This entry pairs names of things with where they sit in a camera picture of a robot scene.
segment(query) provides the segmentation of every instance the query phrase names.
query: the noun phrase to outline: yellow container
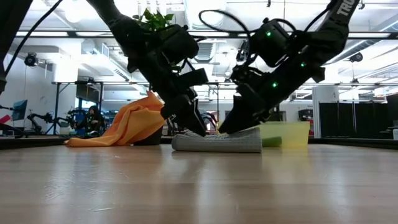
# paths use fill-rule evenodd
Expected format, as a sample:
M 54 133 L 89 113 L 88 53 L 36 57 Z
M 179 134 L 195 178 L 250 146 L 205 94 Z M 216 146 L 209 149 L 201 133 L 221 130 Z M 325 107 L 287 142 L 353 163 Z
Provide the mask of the yellow container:
M 271 121 L 259 125 L 261 138 L 281 137 L 283 148 L 303 148 L 308 145 L 310 123 L 307 121 Z

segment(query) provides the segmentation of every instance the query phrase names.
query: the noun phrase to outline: gray cloth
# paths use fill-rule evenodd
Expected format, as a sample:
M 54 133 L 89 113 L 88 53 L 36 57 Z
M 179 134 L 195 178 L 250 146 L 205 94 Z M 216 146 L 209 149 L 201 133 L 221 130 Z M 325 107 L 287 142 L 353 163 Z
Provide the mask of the gray cloth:
M 173 138 L 176 151 L 193 152 L 261 152 L 262 140 L 259 128 L 252 128 L 230 135 L 202 137 L 191 131 Z

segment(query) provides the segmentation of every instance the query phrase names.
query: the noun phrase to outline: wooden tabletop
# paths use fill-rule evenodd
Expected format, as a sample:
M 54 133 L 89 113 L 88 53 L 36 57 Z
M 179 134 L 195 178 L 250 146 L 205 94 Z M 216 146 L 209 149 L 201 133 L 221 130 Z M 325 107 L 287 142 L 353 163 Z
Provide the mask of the wooden tabletop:
M 0 151 L 1 223 L 398 222 L 398 152 L 170 145 Z

